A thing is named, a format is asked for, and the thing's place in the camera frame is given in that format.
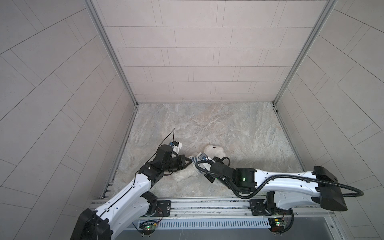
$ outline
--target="metal corner post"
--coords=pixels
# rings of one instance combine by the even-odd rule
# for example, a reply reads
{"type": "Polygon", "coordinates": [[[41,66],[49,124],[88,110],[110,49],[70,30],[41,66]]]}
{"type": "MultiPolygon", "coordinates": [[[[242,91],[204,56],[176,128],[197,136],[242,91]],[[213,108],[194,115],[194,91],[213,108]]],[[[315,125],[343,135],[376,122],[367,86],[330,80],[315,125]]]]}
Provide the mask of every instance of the metal corner post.
{"type": "Polygon", "coordinates": [[[313,26],[311,33],[309,34],[307,40],[305,41],[303,47],[301,48],[299,55],[297,56],[295,62],[293,63],[287,77],[285,78],[283,85],[281,86],[279,92],[276,95],[276,98],[273,100],[273,104],[276,105],[279,100],[281,99],[281,96],[283,95],[285,89],[288,87],[288,84],[292,80],[293,76],[297,72],[297,69],[300,67],[301,63],[304,60],[304,57],[307,55],[309,49],[311,48],[312,44],[314,43],[317,35],[319,35],[319,32],[321,28],[324,26],[325,22],[327,21],[329,15],[331,14],[334,5],[336,4],[337,0],[328,0],[325,4],[322,12],[320,13],[320,16],[318,17],[315,25],[313,26]]]}
{"type": "Polygon", "coordinates": [[[93,5],[92,0],[84,0],[84,5],[85,5],[86,9],[88,10],[88,13],[89,13],[89,15],[90,15],[95,27],[96,27],[97,32],[99,33],[101,41],[103,42],[104,46],[107,49],[108,55],[111,57],[113,66],[116,68],[116,71],[117,71],[120,79],[122,79],[124,86],[128,90],[128,93],[129,93],[133,103],[135,104],[135,106],[137,106],[136,98],[132,92],[131,87],[129,86],[127,77],[125,76],[124,71],[121,68],[120,62],[119,62],[119,60],[118,60],[118,58],[117,58],[117,56],[113,50],[111,42],[107,36],[107,33],[105,32],[105,29],[104,29],[101,21],[100,21],[99,15],[98,15],[98,13],[97,13],[94,5],[93,5]]]}

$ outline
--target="white teddy bear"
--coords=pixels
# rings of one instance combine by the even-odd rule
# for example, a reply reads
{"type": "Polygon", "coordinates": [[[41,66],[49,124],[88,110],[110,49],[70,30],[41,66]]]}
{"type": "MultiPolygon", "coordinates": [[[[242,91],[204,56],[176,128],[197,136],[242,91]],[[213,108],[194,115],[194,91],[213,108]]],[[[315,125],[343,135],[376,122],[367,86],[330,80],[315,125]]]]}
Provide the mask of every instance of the white teddy bear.
{"type": "MultiPolygon", "coordinates": [[[[207,147],[204,148],[204,151],[203,151],[207,156],[209,156],[210,158],[213,158],[213,157],[219,157],[219,158],[223,158],[223,157],[226,157],[226,154],[224,152],[224,149],[222,147],[218,147],[218,146],[213,146],[213,145],[208,145],[207,147]]],[[[191,157],[195,157],[197,156],[198,153],[195,152],[191,157]]],[[[197,176],[198,175],[198,172],[196,170],[196,167],[193,166],[188,166],[186,169],[183,169],[181,171],[177,171],[177,172],[174,172],[172,174],[172,177],[173,179],[176,181],[176,182],[179,182],[183,179],[186,179],[190,176],[197,176]]]]}

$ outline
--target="robotic arm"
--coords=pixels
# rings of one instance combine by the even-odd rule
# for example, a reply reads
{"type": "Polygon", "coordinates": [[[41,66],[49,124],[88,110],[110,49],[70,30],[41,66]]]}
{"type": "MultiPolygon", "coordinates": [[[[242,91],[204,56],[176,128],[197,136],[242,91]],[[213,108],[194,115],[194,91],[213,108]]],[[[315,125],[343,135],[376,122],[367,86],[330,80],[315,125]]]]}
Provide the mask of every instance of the robotic arm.
{"type": "MultiPolygon", "coordinates": [[[[95,211],[86,209],[81,213],[71,240],[113,240],[140,216],[153,216],[156,210],[160,214],[157,197],[149,190],[164,172],[176,172],[191,164],[191,159],[179,155],[181,147],[177,141],[161,145],[154,160],[146,162],[124,189],[95,211]]],[[[210,182],[216,179],[223,182],[238,198],[250,199],[261,189],[267,192],[267,199],[251,208],[258,215],[273,215],[292,207],[316,204],[327,210],[346,211],[343,197],[363,195],[359,189],[339,184],[323,167],[315,166],[313,171],[301,173],[277,173],[233,169],[220,158],[211,159],[204,153],[199,153],[197,160],[195,166],[210,182]],[[356,193],[342,194],[340,187],[356,193]]]]}

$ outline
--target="tiled wall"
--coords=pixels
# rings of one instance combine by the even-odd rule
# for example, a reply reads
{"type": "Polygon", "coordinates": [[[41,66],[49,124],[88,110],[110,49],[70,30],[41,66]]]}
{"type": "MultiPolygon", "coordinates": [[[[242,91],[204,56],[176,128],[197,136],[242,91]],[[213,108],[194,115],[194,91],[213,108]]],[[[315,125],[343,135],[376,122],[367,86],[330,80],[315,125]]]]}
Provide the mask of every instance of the tiled wall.
{"type": "Polygon", "coordinates": [[[82,0],[0,1],[0,239],[69,239],[132,109],[82,0]]]}
{"type": "Polygon", "coordinates": [[[384,239],[384,1],[339,0],[277,107],[307,170],[364,190],[338,213],[350,239],[384,239]]]}
{"type": "Polygon", "coordinates": [[[94,0],[138,102],[272,101],[325,1],[94,0]]]}

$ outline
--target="marble floor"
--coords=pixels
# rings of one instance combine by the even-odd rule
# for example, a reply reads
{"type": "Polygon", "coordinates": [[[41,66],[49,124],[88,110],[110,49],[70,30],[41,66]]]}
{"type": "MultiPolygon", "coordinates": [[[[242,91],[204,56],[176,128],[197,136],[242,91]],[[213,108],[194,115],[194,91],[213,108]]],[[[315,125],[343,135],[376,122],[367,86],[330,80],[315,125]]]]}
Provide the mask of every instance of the marble floor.
{"type": "MultiPolygon", "coordinates": [[[[224,148],[232,168],[301,172],[270,103],[140,104],[113,181],[115,193],[133,179],[174,128],[175,140],[182,143],[179,154],[187,157],[212,144],[224,148]]],[[[219,181],[210,183],[203,175],[182,179],[173,175],[164,176],[151,192],[158,197],[233,195],[219,181]]]]}

